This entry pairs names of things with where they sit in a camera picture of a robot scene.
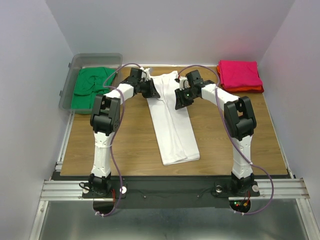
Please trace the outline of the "white t shirt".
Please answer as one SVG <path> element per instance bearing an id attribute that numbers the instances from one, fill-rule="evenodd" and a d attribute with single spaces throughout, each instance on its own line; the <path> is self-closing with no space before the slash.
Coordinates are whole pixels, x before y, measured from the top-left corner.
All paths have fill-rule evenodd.
<path id="1" fill-rule="evenodd" d="M 148 98 L 147 103 L 163 165 L 174 165 L 200 159 L 200 151 L 186 108 L 175 109 L 175 81 L 178 72 L 153 77 L 160 98 Z"/>

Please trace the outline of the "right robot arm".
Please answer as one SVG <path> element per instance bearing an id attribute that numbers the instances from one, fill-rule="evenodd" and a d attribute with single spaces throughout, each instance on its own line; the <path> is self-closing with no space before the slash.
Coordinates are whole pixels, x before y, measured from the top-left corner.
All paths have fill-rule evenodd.
<path id="1" fill-rule="evenodd" d="M 198 70 L 185 77 L 177 75 L 179 88 L 175 92 L 175 109 L 194 103 L 194 99 L 207 100 L 218 107 L 220 117 L 232 144 L 233 166 L 230 191 L 234 195 L 246 193 L 254 184 L 251 161 L 251 142 L 257 121 L 250 98 L 232 95 L 211 80 L 203 80 Z"/>

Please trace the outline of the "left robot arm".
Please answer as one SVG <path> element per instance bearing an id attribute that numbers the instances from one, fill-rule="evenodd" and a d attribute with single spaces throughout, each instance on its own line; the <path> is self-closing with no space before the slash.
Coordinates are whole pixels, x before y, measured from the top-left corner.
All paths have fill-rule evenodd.
<path id="1" fill-rule="evenodd" d="M 125 101 L 137 94 L 145 99 L 158 99 L 152 70 L 132 68 L 129 76 L 118 87 L 108 86 L 109 93 L 98 94 L 94 99 L 90 116 L 90 125 L 94 135 L 94 160 L 88 183 L 84 184 L 83 191 L 105 197 L 113 193 L 111 183 L 111 147 L 116 132 L 122 122 Z"/>

